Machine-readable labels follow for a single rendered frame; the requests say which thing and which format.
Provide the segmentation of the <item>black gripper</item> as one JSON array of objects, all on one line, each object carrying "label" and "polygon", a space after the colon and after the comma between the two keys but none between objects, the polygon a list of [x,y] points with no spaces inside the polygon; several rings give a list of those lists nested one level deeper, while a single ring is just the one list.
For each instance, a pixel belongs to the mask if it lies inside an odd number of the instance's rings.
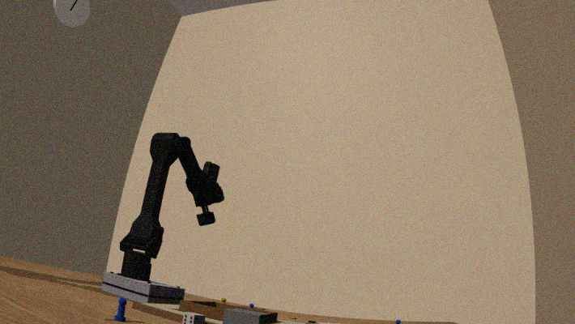
[{"label": "black gripper", "polygon": [[207,207],[206,203],[199,202],[199,199],[197,197],[197,193],[194,193],[194,192],[191,192],[191,193],[194,196],[194,201],[195,201],[196,207],[201,207],[202,212],[203,212],[202,214],[196,215],[197,219],[198,219],[198,224],[200,226],[213,224],[215,222],[214,213],[208,211],[208,207]]}]

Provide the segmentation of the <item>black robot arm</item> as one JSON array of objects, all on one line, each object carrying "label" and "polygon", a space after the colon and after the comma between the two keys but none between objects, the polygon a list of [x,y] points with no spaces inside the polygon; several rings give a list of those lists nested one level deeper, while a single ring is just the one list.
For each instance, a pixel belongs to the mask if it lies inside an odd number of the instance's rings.
[{"label": "black robot arm", "polygon": [[[187,136],[180,137],[177,133],[164,132],[154,134],[150,154],[153,162],[142,210],[132,223],[129,234],[120,241],[120,251],[125,253],[121,274],[117,273],[123,277],[148,282],[151,282],[151,258],[157,259],[162,245],[164,228],[159,222],[160,209],[169,167],[174,161],[179,157],[185,170],[187,190],[197,193],[199,202],[208,206],[224,200],[224,192],[217,182],[220,166],[206,161],[201,170]],[[133,249],[143,250],[145,253]]]}]

